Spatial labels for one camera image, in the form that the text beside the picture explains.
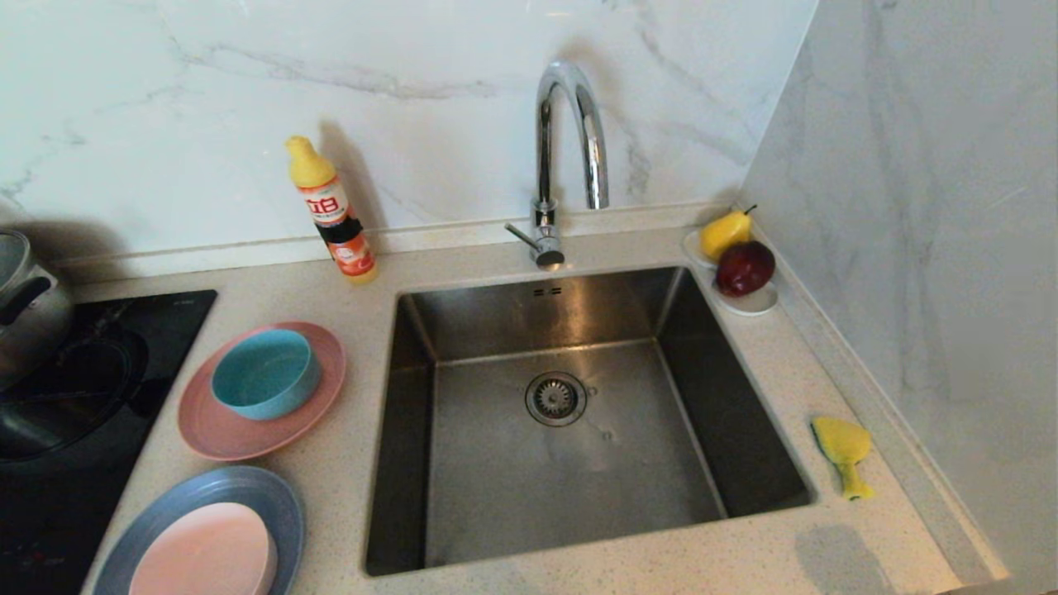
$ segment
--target stainless steel sink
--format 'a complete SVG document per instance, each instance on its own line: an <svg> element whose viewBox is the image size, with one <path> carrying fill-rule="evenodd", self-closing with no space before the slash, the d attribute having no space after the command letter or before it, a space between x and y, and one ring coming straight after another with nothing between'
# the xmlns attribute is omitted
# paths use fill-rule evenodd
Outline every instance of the stainless steel sink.
<svg viewBox="0 0 1058 595"><path fill-rule="evenodd" d="M687 269L399 299L371 576L808 502Z"/></svg>

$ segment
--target red apple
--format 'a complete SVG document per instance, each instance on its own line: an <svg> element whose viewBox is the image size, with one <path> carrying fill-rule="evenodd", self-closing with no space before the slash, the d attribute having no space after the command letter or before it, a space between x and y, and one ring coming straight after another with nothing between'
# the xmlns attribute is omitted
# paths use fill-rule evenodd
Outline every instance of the red apple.
<svg viewBox="0 0 1058 595"><path fill-rule="evenodd" d="M716 266L716 289L725 295L748 295L776 274L776 255L760 241L736 244L724 251Z"/></svg>

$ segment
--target drain strainer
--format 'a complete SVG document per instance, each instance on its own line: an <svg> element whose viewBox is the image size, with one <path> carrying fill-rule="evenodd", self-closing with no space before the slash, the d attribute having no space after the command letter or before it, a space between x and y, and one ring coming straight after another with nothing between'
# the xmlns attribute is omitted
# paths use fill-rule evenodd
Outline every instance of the drain strainer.
<svg viewBox="0 0 1058 595"><path fill-rule="evenodd" d="M568 426L580 418L587 405L581 381L563 372L547 372L532 379L526 389L526 409L545 426Z"/></svg>

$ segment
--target speckled countertop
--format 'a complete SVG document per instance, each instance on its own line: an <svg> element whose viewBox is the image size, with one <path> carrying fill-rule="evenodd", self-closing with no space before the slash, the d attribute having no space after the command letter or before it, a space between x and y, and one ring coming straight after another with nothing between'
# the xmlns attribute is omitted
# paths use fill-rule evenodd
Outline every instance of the speckled countertop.
<svg viewBox="0 0 1058 595"><path fill-rule="evenodd" d="M557 274L687 265L706 287L708 274L695 270L680 251L686 233L671 229L567 238L569 264ZM279 473L304 501L307 545L292 593L937 593L963 583L887 465L887 458L901 453L883 450L860 465L877 498L841 499L837 473L816 448L808 419L820 414L856 417L787 309L742 318L712 302L816 494L811 505L367 576L363 561L397 294L551 276L533 270L524 247L515 242L383 255L380 267L379 278L363 288L350 287L330 262L78 288L80 301L194 289L220 294L136 464L86 593L136 515L174 485L221 465L194 454L177 430L180 395L191 373L233 336L286 320L330 328L347 347L350 363L342 395L316 428L286 448L245 462Z"/></svg>

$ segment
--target faucet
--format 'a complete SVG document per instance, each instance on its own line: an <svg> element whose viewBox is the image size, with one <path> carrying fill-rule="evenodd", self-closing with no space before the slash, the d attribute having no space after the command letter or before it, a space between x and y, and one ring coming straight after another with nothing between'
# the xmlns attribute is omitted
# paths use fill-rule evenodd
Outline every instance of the faucet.
<svg viewBox="0 0 1058 595"><path fill-rule="evenodd" d="M606 145L602 138L602 121L596 106L591 87L581 69L567 61L554 61L544 69L536 89L536 192L530 203L529 223L533 237L522 233L514 226L504 226L531 248L529 256L537 267L555 270L566 262L559 241L555 214L559 203L551 198L551 95L555 89L569 98L577 116L581 137L581 156L584 158L584 182L588 209L609 206L609 187L606 182Z"/></svg>

